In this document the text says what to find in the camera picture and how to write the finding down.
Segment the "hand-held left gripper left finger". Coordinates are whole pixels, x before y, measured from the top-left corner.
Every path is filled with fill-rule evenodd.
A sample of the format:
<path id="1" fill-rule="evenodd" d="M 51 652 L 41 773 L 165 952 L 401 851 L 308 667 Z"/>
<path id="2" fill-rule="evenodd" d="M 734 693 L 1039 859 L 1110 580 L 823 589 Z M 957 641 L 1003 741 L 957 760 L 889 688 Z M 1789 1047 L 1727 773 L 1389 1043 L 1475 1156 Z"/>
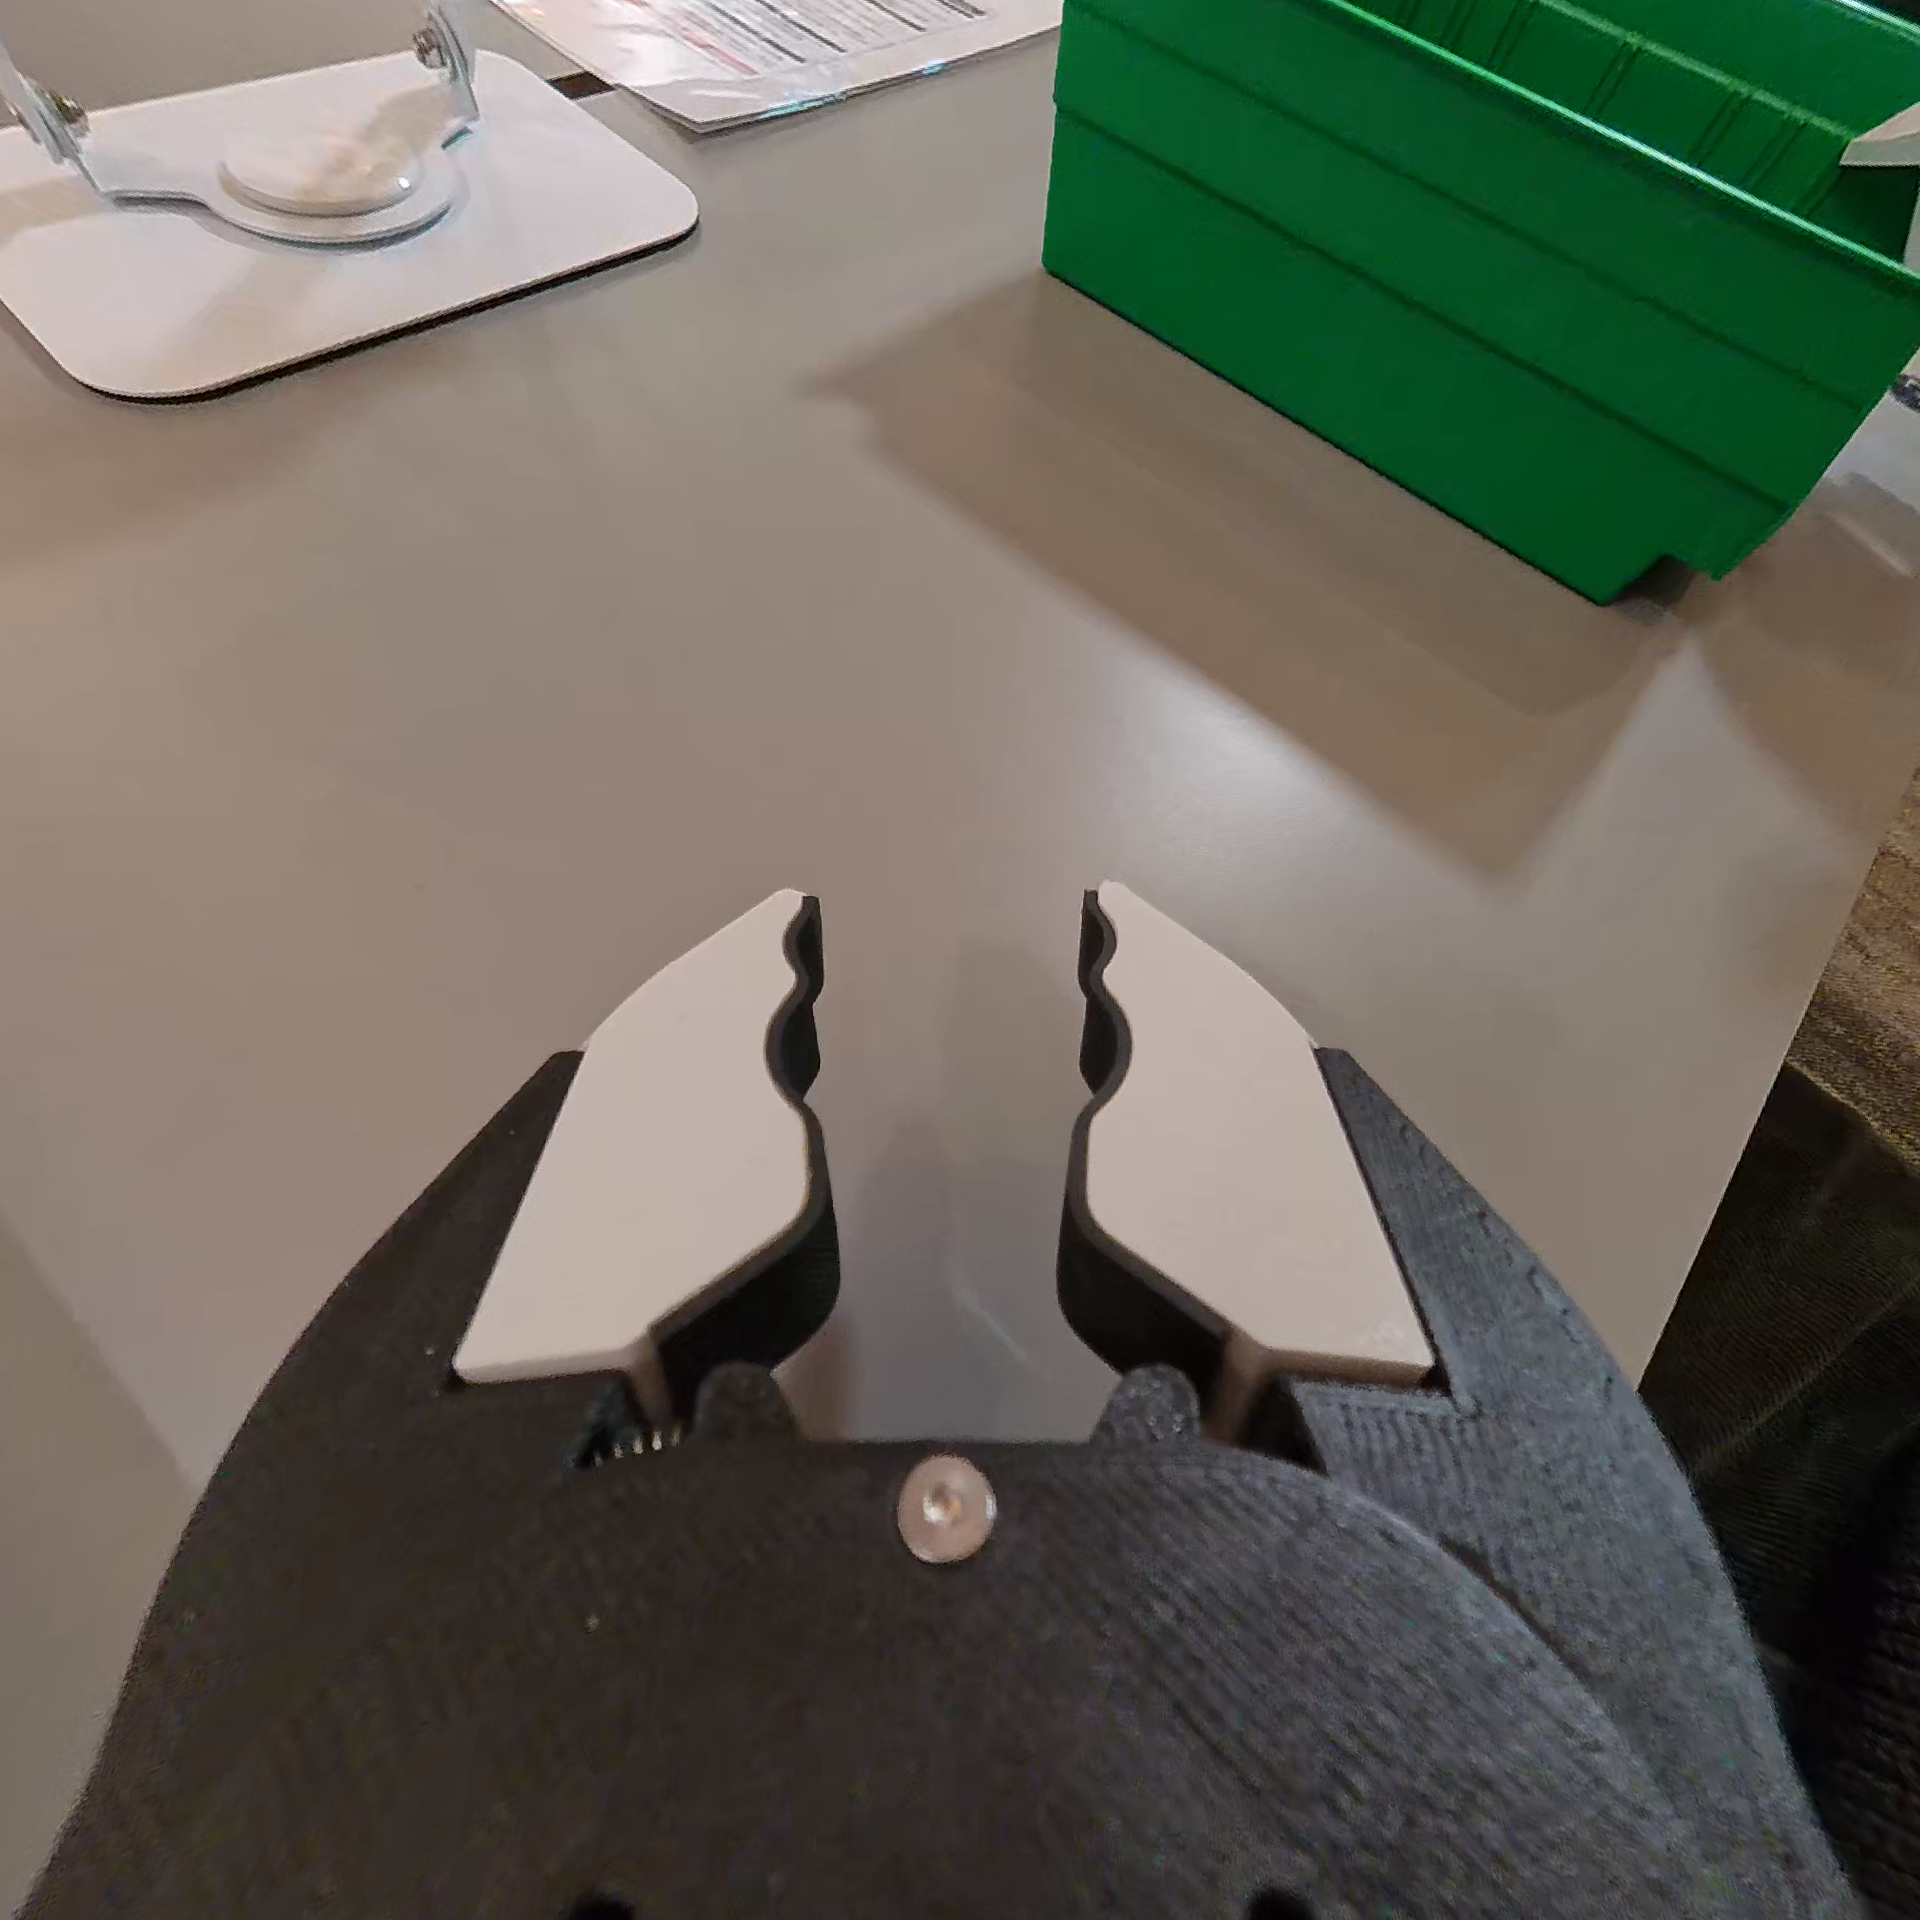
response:
<path id="1" fill-rule="evenodd" d="M 624 1375 L 691 1423 L 729 1361 L 774 1368 L 840 1271 L 813 1005 L 815 896 L 781 889 L 646 979 L 588 1037 L 452 1352 L 467 1385 Z"/>

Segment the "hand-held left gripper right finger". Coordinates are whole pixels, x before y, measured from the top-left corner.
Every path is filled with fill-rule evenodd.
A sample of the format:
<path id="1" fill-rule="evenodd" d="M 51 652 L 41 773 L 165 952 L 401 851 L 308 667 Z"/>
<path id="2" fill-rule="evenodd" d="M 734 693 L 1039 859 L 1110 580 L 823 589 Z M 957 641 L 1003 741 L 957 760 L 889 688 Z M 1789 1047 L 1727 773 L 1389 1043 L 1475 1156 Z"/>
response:
<path id="1" fill-rule="evenodd" d="M 1059 1305 L 1246 1444 L 1292 1382 L 1427 1389 L 1435 1345 L 1297 1016 L 1131 887 L 1084 896 Z"/>

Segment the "green plastic bin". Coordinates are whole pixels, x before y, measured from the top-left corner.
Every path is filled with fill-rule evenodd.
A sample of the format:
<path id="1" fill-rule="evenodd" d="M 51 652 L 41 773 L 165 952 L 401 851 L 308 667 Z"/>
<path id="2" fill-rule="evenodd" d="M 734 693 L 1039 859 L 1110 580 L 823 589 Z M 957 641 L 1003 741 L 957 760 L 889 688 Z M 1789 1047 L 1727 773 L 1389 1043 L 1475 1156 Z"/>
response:
<path id="1" fill-rule="evenodd" d="M 1064 4 L 1043 265 L 1607 604 L 1912 360 L 1916 92 L 1871 4 Z"/>

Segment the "person's dark clothed body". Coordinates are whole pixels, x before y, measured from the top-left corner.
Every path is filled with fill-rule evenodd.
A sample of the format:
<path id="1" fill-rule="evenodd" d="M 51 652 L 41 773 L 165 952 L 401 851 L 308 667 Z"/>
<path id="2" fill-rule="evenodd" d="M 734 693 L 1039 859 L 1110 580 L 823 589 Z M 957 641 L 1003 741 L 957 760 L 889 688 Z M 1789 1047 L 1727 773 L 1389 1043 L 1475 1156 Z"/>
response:
<path id="1" fill-rule="evenodd" d="M 1916 1164 L 1785 1065 L 1639 1385 L 1867 1916 L 1918 1916 Z"/>

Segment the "document stand with white base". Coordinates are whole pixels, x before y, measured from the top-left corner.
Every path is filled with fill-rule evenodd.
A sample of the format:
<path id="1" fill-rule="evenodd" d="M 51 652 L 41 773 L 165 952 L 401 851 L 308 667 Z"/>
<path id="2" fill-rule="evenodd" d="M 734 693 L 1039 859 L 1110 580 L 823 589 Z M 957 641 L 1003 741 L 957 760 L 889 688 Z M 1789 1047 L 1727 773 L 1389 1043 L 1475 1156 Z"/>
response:
<path id="1" fill-rule="evenodd" d="M 86 112 L 4 52 L 3 300 L 116 399 L 197 399 L 673 246 L 692 191 L 427 4 L 407 55 Z"/>

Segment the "laminated paper sheet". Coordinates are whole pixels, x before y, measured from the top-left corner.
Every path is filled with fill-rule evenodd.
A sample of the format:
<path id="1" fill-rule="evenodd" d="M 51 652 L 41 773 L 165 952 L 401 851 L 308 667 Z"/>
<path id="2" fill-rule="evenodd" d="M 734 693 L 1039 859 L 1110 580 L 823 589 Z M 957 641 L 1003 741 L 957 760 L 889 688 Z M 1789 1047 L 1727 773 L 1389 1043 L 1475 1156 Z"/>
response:
<path id="1" fill-rule="evenodd" d="M 673 125 L 838 104 L 1056 33 L 1060 3 L 499 3 L 558 57 Z"/>

